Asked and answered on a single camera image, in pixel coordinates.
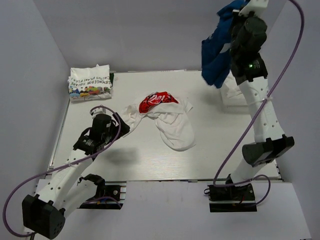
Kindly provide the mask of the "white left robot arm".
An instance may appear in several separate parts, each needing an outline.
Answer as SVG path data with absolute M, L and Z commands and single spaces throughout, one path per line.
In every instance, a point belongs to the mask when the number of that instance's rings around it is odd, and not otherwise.
M 105 196 L 105 180 L 95 174 L 82 176 L 105 146 L 128 134 L 130 127 L 114 113 L 96 114 L 72 147 L 65 167 L 35 195 L 22 201 L 23 225 L 50 240 L 62 231 L 66 218 L 86 200 Z

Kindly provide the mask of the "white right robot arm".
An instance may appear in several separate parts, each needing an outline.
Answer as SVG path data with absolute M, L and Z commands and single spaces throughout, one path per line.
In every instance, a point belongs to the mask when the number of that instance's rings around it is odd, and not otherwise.
M 228 177 L 226 195 L 236 200 L 245 185 L 268 163 L 285 154 L 294 144 L 283 131 L 269 95 L 268 72 L 260 55 L 267 39 L 266 23 L 253 11 L 234 10 L 230 27 L 230 70 L 242 92 L 253 121 L 254 142 L 242 146 L 240 164 Z

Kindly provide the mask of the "blue t shirt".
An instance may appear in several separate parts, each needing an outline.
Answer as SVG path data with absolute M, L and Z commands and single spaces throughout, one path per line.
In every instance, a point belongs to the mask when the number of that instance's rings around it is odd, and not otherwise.
M 230 73 L 233 10 L 247 4 L 247 0 L 234 0 L 220 9 L 216 13 L 219 17 L 216 29 L 201 42 L 201 76 L 209 86 L 220 89 Z

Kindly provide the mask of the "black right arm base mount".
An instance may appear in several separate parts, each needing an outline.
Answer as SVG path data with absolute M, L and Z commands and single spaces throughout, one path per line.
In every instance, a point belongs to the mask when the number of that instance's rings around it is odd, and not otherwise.
M 208 196 L 211 213 L 256 212 L 256 197 L 253 186 L 247 182 L 242 186 L 217 187 L 208 185 L 203 193 Z

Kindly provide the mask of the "white red print t shirt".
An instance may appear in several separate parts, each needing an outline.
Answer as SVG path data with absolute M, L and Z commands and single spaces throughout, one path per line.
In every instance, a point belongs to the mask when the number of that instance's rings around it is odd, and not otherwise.
M 130 133 L 142 119 L 154 120 L 164 144 L 174 151 L 183 152 L 196 145 L 195 132 L 188 117 L 192 109 L 189 101 L 161 91 L 137 98 L 122 110 L 120 116 L 129 126 Z

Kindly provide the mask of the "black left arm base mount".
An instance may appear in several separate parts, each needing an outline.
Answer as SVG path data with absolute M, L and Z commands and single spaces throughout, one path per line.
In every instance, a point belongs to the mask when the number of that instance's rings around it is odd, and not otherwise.
M 89 174 L 81 176 L 77 181 L 80 183 L 92 182 L 95 187 L 95 195 L 80 205 L 78 209 L 87 210 L 120 210 L 124 204 L 127 184 L 106 182 L 102 177 Z

